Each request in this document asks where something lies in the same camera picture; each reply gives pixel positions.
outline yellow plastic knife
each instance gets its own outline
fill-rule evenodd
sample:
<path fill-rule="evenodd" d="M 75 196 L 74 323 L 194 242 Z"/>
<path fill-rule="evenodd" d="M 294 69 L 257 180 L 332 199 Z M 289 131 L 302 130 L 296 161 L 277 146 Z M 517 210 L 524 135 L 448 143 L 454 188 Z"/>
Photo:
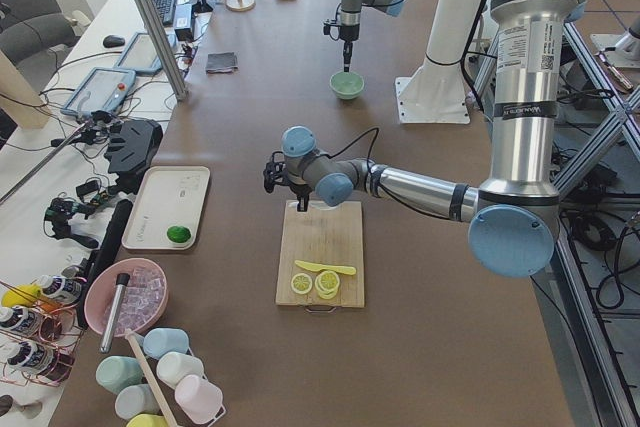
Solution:
<path fill-rule="evenodd" d="M 301 269 L 308 270 L 309 272 L 320 272 L 321 270 L 332 270 L 338 274 L 344 275 L 356 275 L 356 268 L 350 265 L 326 265 L 316 264 L 314 262 L 307 262 L 305 260 L 296 260 L 295 264 Z"/>

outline tablet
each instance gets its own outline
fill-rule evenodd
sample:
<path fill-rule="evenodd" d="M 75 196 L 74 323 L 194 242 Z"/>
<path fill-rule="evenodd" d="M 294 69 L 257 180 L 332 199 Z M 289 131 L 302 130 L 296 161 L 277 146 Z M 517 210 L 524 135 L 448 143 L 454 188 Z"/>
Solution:
<path fill-rule="evenodd" d="M 167 40 L 173 49 L 176 45 L 175 34 L 167 34 Z M 162 69 L 151 36 L 146 32 L 135 33 L 129 45 L 120 54 L 115 66 L 135 70 L 140 76 L 155 75 Z"/>
<path fill-rule="evenodd" d="M 84 78 L 60 112 L 77 119 L 90 117 L 98 110 L 116 112 L 135 82 L 134 70 L 96 67 Z"/>

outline white desk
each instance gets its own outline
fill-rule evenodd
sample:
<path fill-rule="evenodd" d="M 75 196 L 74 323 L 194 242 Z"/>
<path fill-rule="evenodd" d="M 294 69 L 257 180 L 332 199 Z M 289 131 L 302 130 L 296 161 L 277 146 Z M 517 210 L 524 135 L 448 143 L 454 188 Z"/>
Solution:
<path fill-rule="evenodd" d="M 200 22 L 197 23 L 204 26 L 208 22 L 208 15 L 199 17 L 199 20 Z M 144 30 L 142 19 L 133 0 L 108 0 L 65 62 L 109 50 L 119 52 L 122 48 L 105 49 L 102 46 L 102 39 L 109 34 L 115 34 L 128 40 L 135 32 L 142 30 Z M 53 86 L 75 88 L 93 67 L 112 67 L 117 58 L 118 55 L 115 54 L 104 55 L 63 67 L 60 70 L 59 79 L 54 76 L 47 85 L 47 89 Z M 149 80 L 149 77 L 138 77 L 136 88 Z M 153 80 L 166 81 L 166 76 L 161 72 Z M 131 116 L 152 118 L 159 121 L 165 128 L 171 117 L 171 109 L 176 104 L 175 97 L 171 94 L 168 83 L 153 83 L 142 88 L 136 94 L 136 97 L 141 99 L 141 103 Z M 48 95 L 52 102 L 62 104 L 71 92 L 55 90 Z M 58 114 L 57 109 L 53 108 L 52 111 Z M 17 128 L 9 139 L 9 143 L 28 149 L 46 147 L 51 139 L 65 137 L 75 127 L 73 119 L 62 115 L 60 118 L 70 125 L 61 127 L 56 120 L 50 119 L 41 130 Z M 78 144 L 78 148 L 83 149 L 87 155 L 93 157 L 98 154 L 93 163 L 100 174 L 106 174 L 108 168 L 108 162 L 102 156 L 103 152 L 99 153 L 104 147 L 106 144 L 98 146 Z M 48 151 L 49 149 L 25 152 L 8 145 L 0 150 L 0 194 L 4 194 L 15 185 L 44 158 Z M 47 238 L 43 233 L 43 217 L 51 199 L 58 196 L 60 192 L 67 192 L 75 197 L 75 187 L 94 176 L 93 167 L 78 151 L 67 146 L 0 207 L 0 219 L 2 219 L 0 250 L 4 257 L 0 268 L 0 280 L 11 285 L 30 283 L 42 274 L 60 273 L 65 267 L 77 264 L 89 255 L 88 249 L 72 240 Z M 109 177 L 111 181 L 115 180 L 115 176 Z M 114 199 L 89 220 L 83 220 L 80 215 L 76 216 L 70 221 L 74 232 L 102 241 L 115 203 Z M 4 287 L 0 287 L 0 295 L 4 294 L 5 290 Z M 0 385 L 0 393 L 11 394 L 18 402 L 28 403 L 40 400 L 43 403 L 42 413 L 35 419 L 27 421 L 19 413 L 10 413 L 0 417 L 0 426 L 48 425 L 62 390 L 62 387 L 51 388 L 34 384 L 26 387 Z"/>

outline pink bowl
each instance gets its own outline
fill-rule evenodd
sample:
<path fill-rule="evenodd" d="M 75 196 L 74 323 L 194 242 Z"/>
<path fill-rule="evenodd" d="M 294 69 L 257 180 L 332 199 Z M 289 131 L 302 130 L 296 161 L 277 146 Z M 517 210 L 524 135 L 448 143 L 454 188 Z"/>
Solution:
<path fill-rule="evenodd" d="M 104 313 L 107 307 L 111 305 L 111 302 L 113 301 L 113 296 L 116 290 L 116 277 L 118 276 L 118 274 L 122 273 L 133 275 L 133 271 L 136 268 L 144 268 L 157 271 L 162 279 L 164 292 L 162 293 L 162 299 L 160 301 L 160 304 L 158 305 L 157 310 L 148 319 L 144 319 L 142 325 L 132 330 L 134 330 L 135 332 L 146 331 L 153 324 L 155 324 L 160 316 L 164 313 L 165 309 L 167 308 L 167 302 L 169 301 L 169 289 L 167 287 L 167 278 L 165 277 L 162 268 L 149 259 L 125 259 L 121 260 L 120 262 L 116 262 L 107 270 L 102 272 L 102 274 L 98 276 L 98 278 L 89 288 L 89 292 L 87 293 L 87 297 L 84 303 L 84 315 L 87 319 L 89 327 L 91 327 L 91 330 L 98 334 L 102 334 L 104 332 Z"/>

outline gray chair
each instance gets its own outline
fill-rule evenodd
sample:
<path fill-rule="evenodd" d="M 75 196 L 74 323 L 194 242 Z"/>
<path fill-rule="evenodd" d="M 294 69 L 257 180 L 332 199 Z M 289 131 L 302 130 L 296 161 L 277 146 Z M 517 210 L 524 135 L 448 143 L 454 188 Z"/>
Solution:
<path fill-rule="evenodd" d="M 11 12 L 0 19 L 0 50 L 15 65 L 42 50 L 78 41 L 56 0 L 0 0 Z"/>

